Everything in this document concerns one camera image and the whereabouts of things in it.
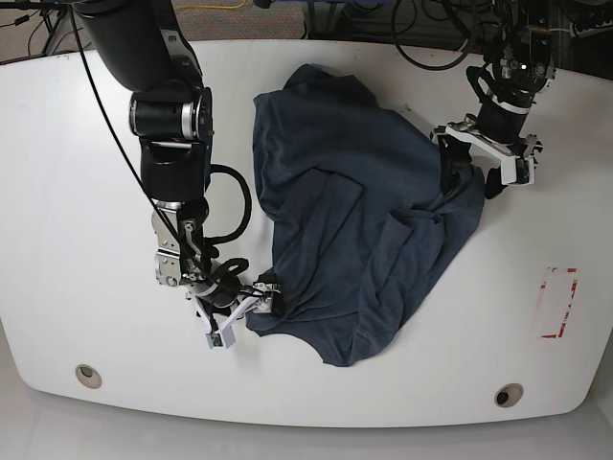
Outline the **black robot arm image-left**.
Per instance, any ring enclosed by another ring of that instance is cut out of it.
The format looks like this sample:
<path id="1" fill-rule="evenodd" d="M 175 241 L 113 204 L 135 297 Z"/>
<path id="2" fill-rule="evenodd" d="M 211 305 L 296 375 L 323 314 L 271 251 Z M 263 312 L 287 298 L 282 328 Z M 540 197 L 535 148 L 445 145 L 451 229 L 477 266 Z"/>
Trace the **black robot arm image-left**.
<path id="1" fill-rule="evenodd" d="M 247 260 L 217 260 L 218 246 L 246 231 L 253 202 L 239 172 L 211 161 L 213 96 L 193 48 L 170 1 L 71 1 L 68 6 L 72 25 L 83 26 L 108 71 L 132 93 L 128 123 L 141 160 L 131 172 L 153 209 L 156 279 L 163 286 L 185 287 L 209 346 L 228 349 L 236 342 L 235 322 L 249 312 L 279 312 L 281 293 L 271 276 L 243 284 L 238 276 L 248 268 Z M 205 192 L 215 173 L 237 181 L 243 212 L 236 230 L 208 237 Z"/>

